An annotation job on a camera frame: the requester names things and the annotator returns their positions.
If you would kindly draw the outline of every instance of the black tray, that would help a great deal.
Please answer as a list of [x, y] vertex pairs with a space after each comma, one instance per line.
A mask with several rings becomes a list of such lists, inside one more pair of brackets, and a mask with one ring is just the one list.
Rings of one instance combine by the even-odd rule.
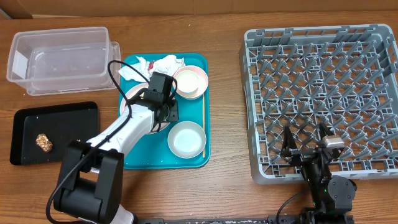
[[[71, 140], [86, 142], [98, 135], [98, 107], [94, 102], [22, 109], [14, 115], [10, 162], [13, 165], [61, 161]], [[44, 133], [53, 143], [49, 153], [36, 145]]]

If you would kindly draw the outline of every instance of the brown cardboard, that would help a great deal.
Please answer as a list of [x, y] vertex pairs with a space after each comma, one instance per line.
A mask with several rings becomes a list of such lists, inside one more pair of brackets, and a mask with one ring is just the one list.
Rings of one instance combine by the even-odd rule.
[[396, 10], [396, 0], [234, 0], [233, 13]]
[[13, 19], [31, 19], [32, 16], [27, 12], [18, 0], [0, 0], [0, 8]]
[[1, 13], [0, 13], [0, 20], [1, 19], [7, 19], [4, 15], [2, 15]]
[[81, 18], [81, 16], [58, 16], [58, 15], [32, 15], [33, 19], [60, 19], [60, 18]]
[[13, 18], [397, 10], [397, 0], [0, 0]]
[[19, 0], [31, 14], [56, 16], [146, 16], [193, 14], [194, 0]]

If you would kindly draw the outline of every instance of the crumpled napkin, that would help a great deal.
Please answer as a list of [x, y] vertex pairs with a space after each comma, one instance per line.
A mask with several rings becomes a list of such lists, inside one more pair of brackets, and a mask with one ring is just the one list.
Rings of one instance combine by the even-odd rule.
[[[168, 55], [155, 62], [148, 62], [142, 57], [137, 57], [138, 63], [131, 65], [148, 80], [153, 72], [160, 72], [166, 75], [173, 76], [174, 73], [181, 67], [185, 66], [184, 58], [177, 59], [175, 55]], [[124, 66], [119, 70], [120, 75], [128, 80], [135, 80], [137, 82], [145, 82], [145, 80], [133, 69]]]

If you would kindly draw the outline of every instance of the blue tray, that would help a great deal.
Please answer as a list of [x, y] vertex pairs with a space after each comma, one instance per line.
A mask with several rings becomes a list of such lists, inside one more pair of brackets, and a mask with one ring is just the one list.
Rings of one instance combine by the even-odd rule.
[[[138, 63], [136, 56], [143, 57], [147, 61], [159, 60], [169, 54], [136, 54], [128, 56], [124, 62], [132, 65]], [[186, 65], [196, 65], [206, 73], [207, 61], [204, 56], [196, 53], [174, 54], [177, 58], [184, 58]], [[121, 77], [120, 87], [123, 92], [129, 91], [132, 87], [140, 84], [134, 80], [126, 81]], [[124, 159], [125, 169], [178, 169], [178, 168], [197, 168], [204, 166], [210, 158], [210, 108], [209, 108], [209, 89], [205, 94], [205, 133], [206, 147], [205, 157], [203, 153], [191, 159], [182, 159], [172, 153], [167, 145], [167, 136], [171, 128], [177, 123], [170, 123], [159, 133], [147, 134], [141, 138], [131, 152]], [[203, 127], [203, 97], [196, 100], [186, 100], [176, 94], [178, 100], [179, 122], [193, 121]]]

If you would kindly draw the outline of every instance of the dish rack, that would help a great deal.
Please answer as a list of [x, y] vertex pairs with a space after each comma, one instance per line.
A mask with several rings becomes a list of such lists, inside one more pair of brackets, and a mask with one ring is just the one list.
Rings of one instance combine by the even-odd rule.
[[251, 174], [258, 184], [303, 181], [280, 157], [283, 127], [316, 147], [324, 122], [346, 146], [333, 175], [398, 177], [397, 44], [384, 24], [253, 29], [239, 54]]

